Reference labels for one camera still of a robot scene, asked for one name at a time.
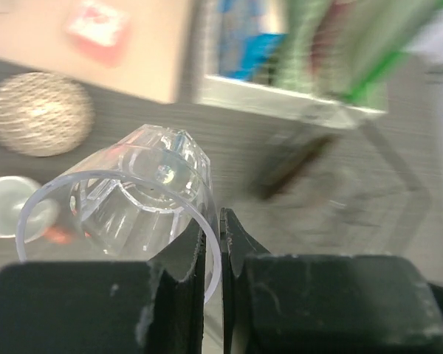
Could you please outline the brown patterned ceramic bowl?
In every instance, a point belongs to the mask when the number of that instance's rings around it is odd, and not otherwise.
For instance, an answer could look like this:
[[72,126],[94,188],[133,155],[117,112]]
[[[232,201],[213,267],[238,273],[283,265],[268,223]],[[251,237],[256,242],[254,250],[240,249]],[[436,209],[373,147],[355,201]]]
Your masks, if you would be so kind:
[[81,84],[59,74],[28,72],[0,82],[0,145],[25,156],[74,150],[95,120]]

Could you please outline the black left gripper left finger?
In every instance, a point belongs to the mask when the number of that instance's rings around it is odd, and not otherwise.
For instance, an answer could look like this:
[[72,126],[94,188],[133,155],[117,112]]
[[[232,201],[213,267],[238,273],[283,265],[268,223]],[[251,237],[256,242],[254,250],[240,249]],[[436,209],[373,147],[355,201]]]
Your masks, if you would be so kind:
[[200,353],[205,246],[191,221],[149,261],[0,268],[0,353]]

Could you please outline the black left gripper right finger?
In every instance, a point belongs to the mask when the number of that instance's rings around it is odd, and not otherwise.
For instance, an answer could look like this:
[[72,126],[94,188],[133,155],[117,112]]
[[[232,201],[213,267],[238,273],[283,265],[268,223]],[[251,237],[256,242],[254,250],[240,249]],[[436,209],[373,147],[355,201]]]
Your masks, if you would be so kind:
[[225,353],[443,353],[443,286],[403,257],[270,253],[220,212]]

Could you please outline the pink ceramic mug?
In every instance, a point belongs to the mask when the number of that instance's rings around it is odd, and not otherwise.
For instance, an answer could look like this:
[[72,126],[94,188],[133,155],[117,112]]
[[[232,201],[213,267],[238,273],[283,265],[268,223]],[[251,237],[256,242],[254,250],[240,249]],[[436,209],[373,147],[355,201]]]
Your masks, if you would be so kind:
[[[41,185],[24,176],[0,177],[0,239],[14,239],[21,210]],[[75,199],[69,186],[45,195],[34,205],[26,219],[25,242],[65,245],[83,236],[73,215]]]

